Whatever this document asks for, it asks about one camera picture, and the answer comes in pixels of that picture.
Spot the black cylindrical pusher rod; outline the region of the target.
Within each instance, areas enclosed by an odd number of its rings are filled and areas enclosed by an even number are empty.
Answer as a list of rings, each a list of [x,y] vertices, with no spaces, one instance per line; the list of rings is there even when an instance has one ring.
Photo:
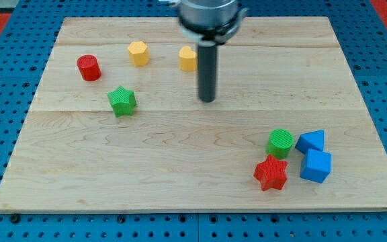
[[[210,103],[216,98],[216,78],[218,64],[217,46],[198,45],[198,97]]]

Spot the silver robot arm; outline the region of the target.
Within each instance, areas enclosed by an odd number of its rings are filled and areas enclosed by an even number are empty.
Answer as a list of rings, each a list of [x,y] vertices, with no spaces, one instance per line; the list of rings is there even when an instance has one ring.
[[[237,34],[249,8],[237,0],[162,0],[174,7],[181,31],[197,46],[198,98],[204,103],[216,99],[218,48]]]

